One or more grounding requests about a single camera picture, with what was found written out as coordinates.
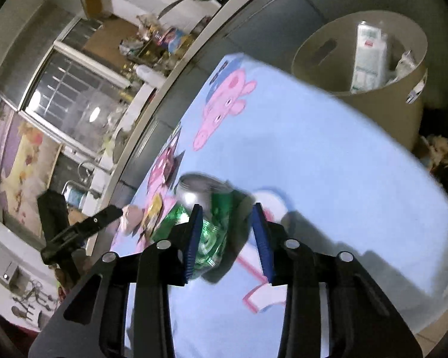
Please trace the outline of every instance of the pink cartoon pig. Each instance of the pink cartoon pig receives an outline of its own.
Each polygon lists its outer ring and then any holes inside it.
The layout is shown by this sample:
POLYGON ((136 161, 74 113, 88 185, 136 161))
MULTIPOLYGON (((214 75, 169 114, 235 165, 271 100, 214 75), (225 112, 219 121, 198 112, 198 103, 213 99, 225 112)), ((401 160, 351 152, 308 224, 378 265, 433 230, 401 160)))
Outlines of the pink cartoon pig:
POLYGON ((256 81, 246 83, 246 71, 243 68, 233 71, 223 80, 204 107, 204 120, 193 143, 195 151, 206 144, 228 114, 238 115, 244 110, 246 101, 240 97, 251 93, 256 85, 256 81))

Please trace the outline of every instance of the white bottle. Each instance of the white bottle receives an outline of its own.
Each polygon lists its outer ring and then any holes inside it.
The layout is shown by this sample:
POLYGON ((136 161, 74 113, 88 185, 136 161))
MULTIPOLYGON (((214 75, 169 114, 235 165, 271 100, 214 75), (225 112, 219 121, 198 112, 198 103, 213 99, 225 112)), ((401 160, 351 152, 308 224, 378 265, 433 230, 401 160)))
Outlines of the white bottle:
POLYGON ((166 77, 163 74, 154 71, 151 67, 148 67, 145 64, 134 66, 134 70, 139 78, 157 89, 160 89, 166 81, 166 77))

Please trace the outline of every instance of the light blue tablecloth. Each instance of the light blue tablecloth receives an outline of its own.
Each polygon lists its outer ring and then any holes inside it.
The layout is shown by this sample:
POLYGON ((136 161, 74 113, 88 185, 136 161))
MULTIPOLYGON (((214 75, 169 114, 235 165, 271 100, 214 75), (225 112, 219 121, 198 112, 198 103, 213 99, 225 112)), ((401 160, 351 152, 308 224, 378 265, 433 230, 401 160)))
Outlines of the light blue tablecloth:
MULTIPOLYGON (((448 198, 372 121, 282 71, 229 55, 180 126, 170 148, 180 158, 176 179, 202 172, 229 181, 314 251, 352 251, 414 332, 448 308, 448 198)), ((134 197, 141 207, 154 192, 148 178, 134 197)), ((116 238, 113 250, 134 253, 136 237, 116 238)), ((285 291, 266 284, 250 238, 218 283, 171 288, 176 356, 276 357, 285 291)), ((132 289, 128 324, 133 301, 132 289)))

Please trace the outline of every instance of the bottle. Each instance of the bottle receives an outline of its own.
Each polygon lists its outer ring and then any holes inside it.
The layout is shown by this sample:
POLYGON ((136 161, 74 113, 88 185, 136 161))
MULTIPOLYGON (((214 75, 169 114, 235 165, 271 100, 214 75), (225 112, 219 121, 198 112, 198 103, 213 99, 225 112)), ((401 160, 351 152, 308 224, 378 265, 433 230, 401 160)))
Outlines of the bottle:
POLYGON ((68 184, 63 195, 65 196, 66 203, 80 211, 83 209, 86 200, 86 192, 68 184))
POLYGON ((139 78, 157 89, 160 89, 166 81, 164 75, 158 71, 154 71, 151 67, 144 64, 135 65, 133 66, 133 69, 139 78))

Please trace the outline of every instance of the peppa pig print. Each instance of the peppa pig print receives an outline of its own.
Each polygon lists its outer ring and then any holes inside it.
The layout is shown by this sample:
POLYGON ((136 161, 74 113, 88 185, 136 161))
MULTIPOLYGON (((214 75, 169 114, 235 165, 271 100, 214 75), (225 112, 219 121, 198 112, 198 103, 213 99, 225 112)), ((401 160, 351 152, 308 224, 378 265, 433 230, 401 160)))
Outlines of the peppa pig print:
POLYGON ((228 114, 238 115, 246 107, 246 100, 241 97, 250 94, 256 88, 257 82, 246 82, 246 71, 241 64, 242 58, 234 59, 230 63, 225 62, 211 81, 211 89, 202 114, 202 125, 192 145, 194 151, 204 147, 228 114))

